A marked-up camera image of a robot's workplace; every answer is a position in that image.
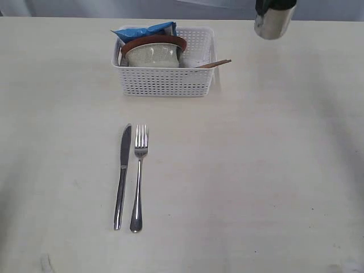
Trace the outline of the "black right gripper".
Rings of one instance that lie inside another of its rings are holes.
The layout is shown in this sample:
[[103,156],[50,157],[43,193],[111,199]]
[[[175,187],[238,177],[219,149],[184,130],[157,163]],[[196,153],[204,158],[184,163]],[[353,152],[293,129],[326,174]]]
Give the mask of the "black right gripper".
[[297,0],[256,0],[255,11],[257,14],[265,14],[268,9],[289,10],[296,6]]

